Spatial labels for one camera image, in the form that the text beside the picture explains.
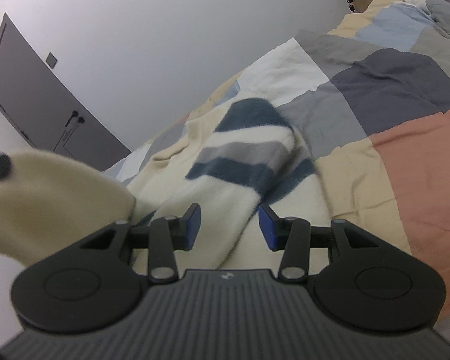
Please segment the cream sweater with blue stripes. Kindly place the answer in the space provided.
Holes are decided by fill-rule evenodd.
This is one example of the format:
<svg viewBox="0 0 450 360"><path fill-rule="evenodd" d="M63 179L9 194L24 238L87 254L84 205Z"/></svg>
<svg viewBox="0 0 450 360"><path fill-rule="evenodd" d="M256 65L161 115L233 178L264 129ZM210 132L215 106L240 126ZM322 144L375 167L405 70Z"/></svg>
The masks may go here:
<svg viewBox="0 0 450 360"><path fill-rule="evenodd" d="M0 254L30 266L119 219L149 224L201 207L181 269L269 267L257 210L328 224L323 189L305 140L261 98L232 100L187 123L129 184L42 150L0 156Z"/></svg>

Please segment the patchwork bed quilt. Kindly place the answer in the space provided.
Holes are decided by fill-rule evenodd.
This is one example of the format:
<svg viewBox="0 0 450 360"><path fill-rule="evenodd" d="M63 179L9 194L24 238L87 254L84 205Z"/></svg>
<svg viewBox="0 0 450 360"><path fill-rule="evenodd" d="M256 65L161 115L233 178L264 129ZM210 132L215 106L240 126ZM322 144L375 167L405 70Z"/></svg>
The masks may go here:
<svg viewBox="0 0 450 360"><path fill-rule="evenodd" d="M347 219L433 267L450 341L450 0L373 0L326 34L301 31L145 144L138 170L232 100L268 101L305 140L330 219Z"/></svg>

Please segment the grey wall switch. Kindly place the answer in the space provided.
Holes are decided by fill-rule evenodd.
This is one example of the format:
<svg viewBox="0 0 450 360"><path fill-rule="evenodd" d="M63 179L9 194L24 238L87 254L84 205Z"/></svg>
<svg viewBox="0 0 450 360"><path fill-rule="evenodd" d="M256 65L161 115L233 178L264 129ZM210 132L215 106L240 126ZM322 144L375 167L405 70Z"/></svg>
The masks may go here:
<svg viewBox="0 0 450 360"><path fill-rule="evenodd" d="M47 63L51 69L54 69L57 65L57 57L52 52L49 52L46 57L45 63Z"/></svg>

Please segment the grey door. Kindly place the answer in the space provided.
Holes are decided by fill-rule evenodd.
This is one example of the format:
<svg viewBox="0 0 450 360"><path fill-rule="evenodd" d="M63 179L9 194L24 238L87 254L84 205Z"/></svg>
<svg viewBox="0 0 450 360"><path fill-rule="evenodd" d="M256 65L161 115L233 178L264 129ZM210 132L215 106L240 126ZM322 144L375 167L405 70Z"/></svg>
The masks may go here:
<svg viewBox="0 0 450 360"><path fill-rule="evenodd" d="M4 15L0 27L0 110L29 145L104 171L131 152L53 74ZM68 133L72 111L85 123Z"/></svg>

